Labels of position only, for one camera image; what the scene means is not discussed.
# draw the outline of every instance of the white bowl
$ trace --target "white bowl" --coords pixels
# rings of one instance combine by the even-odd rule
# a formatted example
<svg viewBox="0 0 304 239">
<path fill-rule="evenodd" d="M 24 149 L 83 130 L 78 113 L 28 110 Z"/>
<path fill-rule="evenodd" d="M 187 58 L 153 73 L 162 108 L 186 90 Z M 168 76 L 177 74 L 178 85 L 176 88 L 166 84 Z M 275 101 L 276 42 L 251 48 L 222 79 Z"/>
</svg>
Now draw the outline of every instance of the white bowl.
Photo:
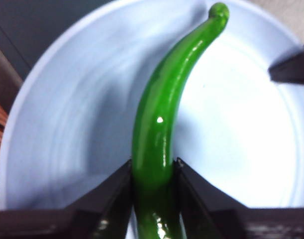
<svg viewBox="0 0 304 239">
<path fill-rule="evenodd" d="M 188 79 L 175 155 L 247 206 L 304 206 L 304 86 L 271 83 L 267 72 L 302 46 L 261 9 L 223 2 L 230 21 Z M 64 207 L 128 160 L 151 72 L 213 3 L 118 0 L 60 36 L 11 110 L 0 208 Z"/>
</svg>

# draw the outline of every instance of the glossy pepper skin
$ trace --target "glossy pepper skin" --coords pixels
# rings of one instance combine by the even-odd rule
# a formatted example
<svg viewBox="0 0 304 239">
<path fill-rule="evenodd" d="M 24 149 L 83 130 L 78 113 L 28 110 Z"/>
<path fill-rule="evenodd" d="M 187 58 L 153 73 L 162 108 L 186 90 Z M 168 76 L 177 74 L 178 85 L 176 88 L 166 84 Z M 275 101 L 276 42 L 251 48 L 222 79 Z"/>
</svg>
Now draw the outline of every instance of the glossy pepper skin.
<svg viewBox="0 0 304 239">
<path fill-rule="evenodd" d="M 186 80 L 206 48 L 224 30 L 225 4 L 181 39 L 159 63 L 141 97 L 132 139 L 135 213 L 140 239 L 184 238 L 173 186 L 172 133 Z"/>
</svg>

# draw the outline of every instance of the black object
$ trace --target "black object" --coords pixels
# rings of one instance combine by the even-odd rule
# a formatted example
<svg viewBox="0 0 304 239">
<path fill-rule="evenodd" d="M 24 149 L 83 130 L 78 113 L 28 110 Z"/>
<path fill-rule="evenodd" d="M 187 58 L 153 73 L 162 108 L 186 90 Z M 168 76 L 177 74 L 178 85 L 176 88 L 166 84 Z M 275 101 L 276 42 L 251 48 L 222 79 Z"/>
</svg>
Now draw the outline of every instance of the black object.
<svg viewBox="0 0 304 239">
<path fill-rule="evenodd" d="M 269 68 L 272 81 L 304 85 L 304 50 Z"/>
<path fill-rule="evenodd" d="M 0 239 L 124 238 L 132 208 L 130 162 L 61 210 L 0 212 Z"/>
<path fill-rule="evenodd" d="M 304 239 L 304 209 L 249 209 L 181 159 L 175 168 L 188 239 Z M 0 212 L 0 239 L 123 239 L 132 202 L 128 161 L 65 209 Z"/>
</svg>

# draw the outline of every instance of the dark background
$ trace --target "dark background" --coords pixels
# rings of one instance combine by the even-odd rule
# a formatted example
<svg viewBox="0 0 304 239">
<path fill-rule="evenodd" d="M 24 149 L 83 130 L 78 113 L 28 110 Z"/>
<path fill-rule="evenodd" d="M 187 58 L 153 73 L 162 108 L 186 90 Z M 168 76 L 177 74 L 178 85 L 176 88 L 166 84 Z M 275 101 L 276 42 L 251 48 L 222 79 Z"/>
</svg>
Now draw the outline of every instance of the dark background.
<svg viewBox="0 0 304 239">
<path fill-rule="evenodd" d="M 49 45 L 110 0 L 0 0 L 0 50 L 24 80 Z"/>
</svg>

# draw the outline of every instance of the pepper tip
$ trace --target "pepper tip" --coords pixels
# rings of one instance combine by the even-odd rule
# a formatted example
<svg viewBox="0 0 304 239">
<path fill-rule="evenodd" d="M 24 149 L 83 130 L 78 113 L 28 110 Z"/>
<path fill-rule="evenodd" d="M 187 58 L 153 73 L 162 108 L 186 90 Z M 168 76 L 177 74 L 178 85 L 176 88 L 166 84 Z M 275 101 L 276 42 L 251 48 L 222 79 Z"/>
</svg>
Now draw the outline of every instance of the pepper tip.
<svg viewBox="0 0 304 239">
<path fill-rule="evenodd" d="M 229 9 L 226 4 L 222 2 L 217 2 L 211 6 L 209 10 L 209 17 L 223 17 L 225 19 L 229 18 Z"/>
</svg>

